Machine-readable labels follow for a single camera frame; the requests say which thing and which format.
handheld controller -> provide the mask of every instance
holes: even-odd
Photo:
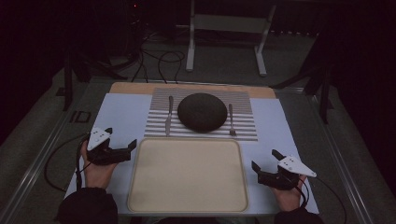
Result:
[[[300,175],[316,176],[315,172],[292,156],[285,157],[274,149],[272,155],[279,160],[276,174],[264,172],[254,161],[251,162],[252,169],[258,175],[259,184],[275,189],[290,190],[297,187]]]
[[[113,149],[109,147],[110,135],[112,129],[105,131],[93,128],[88,143],[87,159],[95,165],[109,165],[111,163],[119,163],[129,161],[131,159],[131,151],[136,148],[136,139],[132,141],[127,148]]]

sleeve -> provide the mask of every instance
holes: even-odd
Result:
[[[280,212],[276,214],[274,224],[324,224],[323,220],[313,213],[309,213],[305,208],[300,207],[290,212]]]
[[[62,224],[117,224],[118,210],[105,189],[84,188],[62,201],[56,219]]]

hand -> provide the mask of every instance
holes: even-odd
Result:
[[[300,175],[301,181],[298,182],[297,187],[300,189],[306,180],[306,175]],[[271,188],[275,194],[277,204],[283,212],[289,212],[300,207],[301,194],[297,189],[281,190]]]
[[[84,159],[84,175],[86,188],[100,188],[106,189],[110,183],[111,176],[117,163],[109,165],[95,165],[87,160],[87,146],[88,141],[85,141],[81,147],[81,155]]]

table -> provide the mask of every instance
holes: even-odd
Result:
[[[146,126],[146,119],[142,119],[142,116],[146,116],[149,112],[151,94],[156,88],[182,88],[202,92],[208,90],[245,91],[248,93],[259,141],[239,142],[242,148],[242,158],[246,172],[249,205],[246,211],[233,214],[233,216],[258,216],[277,213],[278,208],[274,195],[269,188],[257,183],[257,175],[250,168],[251,161],[255,161],[266,172],[275,173],[277,160],[271,155],[273,148],[276,148],[284,155],[293,155],[299,158],[282,106],[276,99],[274,92],[264,87],[115,83],[103,101],[94,124],[96,127],[113,128],[111,147],[125,147],[135,138],[138,143],[142,141],[144,138],[142,130]],[[126,205],[134,167],[134,155],[135,151],[133,151],[132,160],[122,162],[117,166],[107,191],[113,194],[121,215],[142,216],[142,214],[129,211]],[[65,196],[76,190],[74,176],[71,183]],[[312,192],[310,192],[310,195],[306,208],[310,212],[318,213]],[[186,214],[160,215],[185,216]],[[230,214],[189,214],[189,216],[227,215]]]

person's left hand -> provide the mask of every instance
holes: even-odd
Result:
[[[88,141],[85,141],[81,147],[81,155],[84,159],[84,175],[85,175],[85,187],[86,188],[100,188],[106,189],[110,183],[113,171],[118,165],[117,163],[109,165],[95,165],[87,160],[87,146]]]

